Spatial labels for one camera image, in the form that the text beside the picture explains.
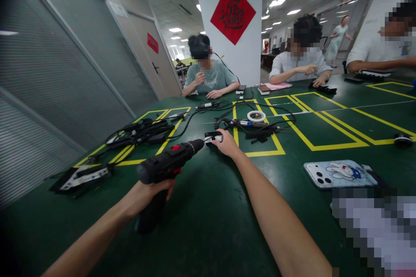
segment door handle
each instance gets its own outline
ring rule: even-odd
[[[157,69],[158,69],[159,67],[156,67],[156,66],[155,66],[155,64],[154,64],[153,62],[152,62],[152,65],[153,65],[153,68],[156,70],[156,73],[157,73],[157,74],[159,74],[159,73],[157,72]]]

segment red sign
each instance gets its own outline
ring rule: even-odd
[[[255,14],[247,0],[220,0],[211,23],[236,45]]]
[[[154,52],[159,54],[159,44],[149,33],[147,33],[147,45],[151,47]]]

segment white pillar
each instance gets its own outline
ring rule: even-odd
[[[220,0],[199,0],[204,29],[211,41],[212,49],[220,57],[224,55],[223,61],[231,71],[239,77],[241,84],[247,86],[259,84],[259,42],[261,41],[262,0],[247,0],[254,9],[255,14],[236,44],[227,39],[227,37],[211,22],[211,18],[219,1]],[[247,23],[247,16],[248,14],[245,14],[243,17],[245,20],[243,21],[243,24]],[[227,28],[227,31],[233,32],[234,30]]]

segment tape roll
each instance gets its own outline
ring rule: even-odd
[[[251,115],[253,114],[259,114],[261,115],[261,118],[252,118]],[[251,122],[263,122],[266,119],[266,114],[258,110],[253,110],[247,114],[247,119],[249,119]]]

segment black drill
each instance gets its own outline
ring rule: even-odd
[[[166,179],[174,179],[184,164],[202,147],[204,141],[197,139],[187,143],[174,145],[171,149],[143,161],[137,167],[137,175],[143,184],[159,183]],[[168,190],[156,194],[149,205],[139,214],[136,221],[136,232],[147,234],[156,228],[162,218]]]

